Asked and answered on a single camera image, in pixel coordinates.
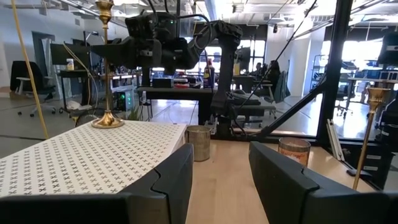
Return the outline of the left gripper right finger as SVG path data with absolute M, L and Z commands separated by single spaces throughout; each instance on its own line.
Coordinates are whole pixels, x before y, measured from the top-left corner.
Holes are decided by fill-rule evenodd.
M 360 193 L 259 142 L 249 163 L 269 223 L 397 224 L 394 192 Z

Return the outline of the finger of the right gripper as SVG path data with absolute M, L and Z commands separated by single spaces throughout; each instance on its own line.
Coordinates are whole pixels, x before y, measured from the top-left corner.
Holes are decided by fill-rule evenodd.
M 134 39 L 124 39 L 118 44 L 92 45 L 91 51 L 113 65 L 126 68 L 137 67 L 137 50 Z

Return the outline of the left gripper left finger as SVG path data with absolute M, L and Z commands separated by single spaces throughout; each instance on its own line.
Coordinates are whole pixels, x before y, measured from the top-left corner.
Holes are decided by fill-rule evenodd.
M 186 143 L 115 194 L 4 197 L 1 223 L 185 223 L 192 176 L 193 145 Z

